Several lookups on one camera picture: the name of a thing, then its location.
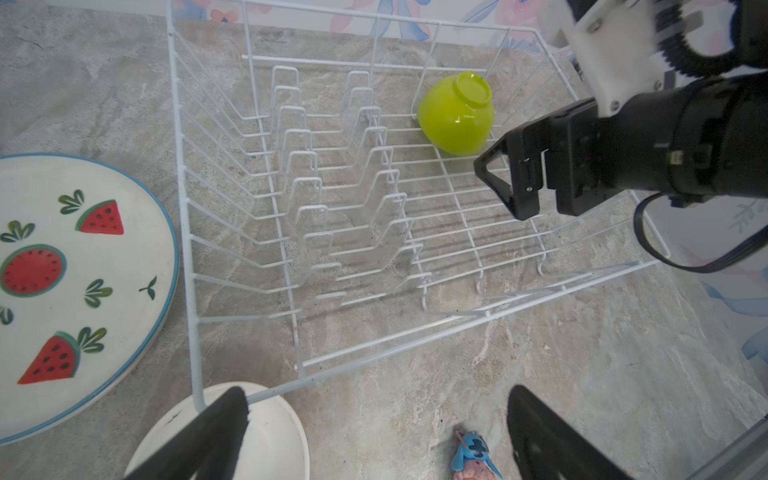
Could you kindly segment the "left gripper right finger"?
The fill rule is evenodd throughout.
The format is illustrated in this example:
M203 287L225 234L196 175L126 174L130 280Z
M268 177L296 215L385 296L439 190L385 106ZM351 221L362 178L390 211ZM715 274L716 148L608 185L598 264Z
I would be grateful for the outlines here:
M523 479L629 477L523 385L510 391L507 429Z

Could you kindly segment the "plate with fruit pattern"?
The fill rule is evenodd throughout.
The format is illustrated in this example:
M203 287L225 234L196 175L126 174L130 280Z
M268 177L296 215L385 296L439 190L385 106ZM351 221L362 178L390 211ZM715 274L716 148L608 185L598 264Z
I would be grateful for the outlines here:
M161 202L103 163L1 161L1 441L78 414L139 361L168 314L179 245Z

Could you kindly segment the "white wire dish rack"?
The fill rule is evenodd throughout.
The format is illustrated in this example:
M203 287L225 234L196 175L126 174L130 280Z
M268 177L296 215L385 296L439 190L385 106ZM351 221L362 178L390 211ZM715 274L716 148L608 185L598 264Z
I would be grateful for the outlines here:
M638 198L579 218L552 193L520 221L418 110L486 81L491 146L585 95L536 21L428 19L416 1L166 5L196 407L206 327L284 323L259 402L644 270Z

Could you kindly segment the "green bowl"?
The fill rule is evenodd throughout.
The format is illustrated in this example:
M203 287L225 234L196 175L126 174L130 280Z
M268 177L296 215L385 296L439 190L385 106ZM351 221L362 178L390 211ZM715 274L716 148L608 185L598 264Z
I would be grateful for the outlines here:
M417 120L437 148L455 156L475 155L484 148L493 126L491 87L473 72L446 77L426 93Z

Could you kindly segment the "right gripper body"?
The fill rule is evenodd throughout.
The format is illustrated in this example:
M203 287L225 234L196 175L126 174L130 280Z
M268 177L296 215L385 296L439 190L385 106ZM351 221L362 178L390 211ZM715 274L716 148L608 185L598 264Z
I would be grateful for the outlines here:
M767 196L767 76L695 81L639 94L611 117L583 101L549 118L547 186L580 216L624 190L682 204Z

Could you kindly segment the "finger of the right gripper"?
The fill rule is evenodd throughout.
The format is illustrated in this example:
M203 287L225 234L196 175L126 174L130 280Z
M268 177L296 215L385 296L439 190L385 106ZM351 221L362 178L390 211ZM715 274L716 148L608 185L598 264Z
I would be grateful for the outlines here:
M475 175L489 187L517 220L540 212L539 191L544 188L541 154L549 147L549 123L528 122L508 131L473 163ZM489 170L505 157L509 182Z

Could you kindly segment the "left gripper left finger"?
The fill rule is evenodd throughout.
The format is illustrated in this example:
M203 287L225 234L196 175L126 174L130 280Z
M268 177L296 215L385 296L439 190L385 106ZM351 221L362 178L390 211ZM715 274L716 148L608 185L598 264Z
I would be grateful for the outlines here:
M248 427L245 392L231 387L127 475L129 479L231 479Z

